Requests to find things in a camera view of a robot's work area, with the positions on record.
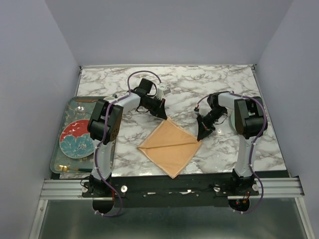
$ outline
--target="white marble surface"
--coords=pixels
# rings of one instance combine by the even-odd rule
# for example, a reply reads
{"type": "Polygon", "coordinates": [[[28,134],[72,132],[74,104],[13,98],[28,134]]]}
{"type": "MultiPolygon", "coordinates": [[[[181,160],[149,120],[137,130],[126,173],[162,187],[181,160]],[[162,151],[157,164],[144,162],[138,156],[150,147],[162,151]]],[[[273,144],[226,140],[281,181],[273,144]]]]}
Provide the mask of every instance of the white marble surface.
{"type": "MultiPolygon", "coordinates": [[[[78,96],[118,96],[128,90],[127,77],[138,70],[150,70],[159,75],[170,87],[166,95],[166,114],[180,126],[197,135],[194,107],[198,100],[208,94],[231,91],[249,96],[259,91],[249,66],[165,66],[134,68],[83,69],[78,96]]],[[[145,77],[157,82],[150,74],[132,78],[131,88],[145,77]]],[[[200,104],[200,113],[210,108],[206,101],[200,104]]],[[[182,174],[230,172],[237,160],[239,136],[230,125],[229,118],[216,131],[203,140],[200,149],[182,171],[182,174]]],[[[161,119],[151,114],[131,111],[122,119],[118,135],[113,176],[163,175],[164,172],[148,160],[137,146],[159,125],[161,119]]],[[[286,169],[276,137],[269,123],[267,134],[258,146],[255,170],[286,169]]]]}

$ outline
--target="green tray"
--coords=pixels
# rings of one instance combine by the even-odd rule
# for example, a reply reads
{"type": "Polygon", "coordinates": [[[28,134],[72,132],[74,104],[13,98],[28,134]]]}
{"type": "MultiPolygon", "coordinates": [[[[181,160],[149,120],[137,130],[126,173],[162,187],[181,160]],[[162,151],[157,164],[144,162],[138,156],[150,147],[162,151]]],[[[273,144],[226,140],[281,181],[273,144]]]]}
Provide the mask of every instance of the green tray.
{"type": "MultiPolygon", "coordinates": [[[[103,99],[103,97],[73,97],[69,100],[62,119],[62,123],[60,126],[59,135],[57,137],[54,152],[50,164],[51,171],[54,173],[65,173],[65,171],[62,171],[60,168],[60,165],[67,166],[71,169],[76,168],[86,168],[86,169],[92,169],[93,168],[93,154],[80,158],[80,159],[74,159],[67,157],[60,148],[59,139],[63,132],[63,130],[72,122],[76,120],[89,120],[92,114],[92,111],[94,109],[94,106],[98,99],[103,99]],[[85,112],[81,113],[78,110],[78,107],[84,107],[85,112]]],[[[113,163],[114,160],[114,151],[115,151],[115,141],[113,143],[112,147],[112,154],[111,154],[111,163],[113,163]]],[[[79,171],[73,171],[69,170],[67,173],[78,173],[79,171]]]]}

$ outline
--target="gray wall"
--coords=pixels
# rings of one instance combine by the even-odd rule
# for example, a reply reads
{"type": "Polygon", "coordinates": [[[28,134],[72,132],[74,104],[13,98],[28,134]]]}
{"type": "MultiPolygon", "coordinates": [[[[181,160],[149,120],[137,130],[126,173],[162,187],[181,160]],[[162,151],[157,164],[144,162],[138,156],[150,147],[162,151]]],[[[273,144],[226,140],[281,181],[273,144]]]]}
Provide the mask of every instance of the gray wall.
{"type": "Polygon", "coordinates": [[[43,0],[0,3],[0,237],[28,238],[78,64],[43,0]]]}
{"type": "Polygon", "coordinates": [[[319,237],[319,1],[295,0],[257,77],[289,171],[299,175],[319,237]]]}
{"type": "Polygon", "coordinates": [[[292,0],[46,0],[75,59],[257,63],[292,0]]]}

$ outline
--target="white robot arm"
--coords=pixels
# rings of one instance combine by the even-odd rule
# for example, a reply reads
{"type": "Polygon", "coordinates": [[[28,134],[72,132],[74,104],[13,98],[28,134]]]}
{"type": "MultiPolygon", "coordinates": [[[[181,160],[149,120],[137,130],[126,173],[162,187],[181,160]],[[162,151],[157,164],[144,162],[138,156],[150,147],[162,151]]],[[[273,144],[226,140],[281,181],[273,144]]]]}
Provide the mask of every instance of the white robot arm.
{"type": "Polygon", "coordinates": [[[264,111],[256,101],[262,106],[260,97],[253,97],[252,99],[249,97],[243,98],[232,92],[214,93],[207,98],[212,110],[204,117],[199,114],[197,116],[197,140],[201,140],[215,130],[213,124],[223,114],[227,113],[227,108],[234,110],[235,129],[240,136],[237,163],[232,175],[234,188],[246,187],[254,182],[251,167],[254,165],[256,146],[260,141],[260,135],[258,136],[258,134],[264,123],[264,129],[267,128],[267,121],[264,122],[264,111]]]}
{"type": "MultiPolygon", "coordinates": [[[[99,100],[96,103],[88,124],[88,131],[93,139],[94,146],[97,148],[97,150],[94,151],[94,158],[97,161],[100,173],[104,179],[109,178],[111,175],[111,149],[113,141],[116,139],[120,130],[122,114],[143,106],[149,110],[153,116],[164,120],[167,119],[164,109],[165,99],[163,96],[169,93],[170,90],[163,84],[160,84],[158,87],[155,85],[157,93],[155,96],[150,96],[149,93],[153,85],[153,82],[142,79],[140,85],[134,90],[131,90],[130,93],[121,96],[122,99],[120,101],[117,101],[117,99],[111,101],[99,100]],[[111,105],[111,110],[109,110],[106,116],[108,105],[111,105]],[[104,142],[100,144],[103,139],[106,117],[108,117],[107,135],[104,142]]],[[[91,175],[98,180],[101,179],[96,164],[91,175]]]]}

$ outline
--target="teal flower design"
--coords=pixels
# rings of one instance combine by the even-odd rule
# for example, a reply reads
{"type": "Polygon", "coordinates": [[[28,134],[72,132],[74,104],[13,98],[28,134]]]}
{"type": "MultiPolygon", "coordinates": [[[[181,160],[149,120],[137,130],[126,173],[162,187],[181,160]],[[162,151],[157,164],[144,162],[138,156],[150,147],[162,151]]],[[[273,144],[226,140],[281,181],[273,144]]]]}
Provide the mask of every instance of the teal flower design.
{"type": "Polygon", "coordinates": [[[75,138],[73,135],[67,135],[60,142],[62,152],[70,158],[83,158],[93,153],[94,146],[90,134],[86,133],[75,138]]]}

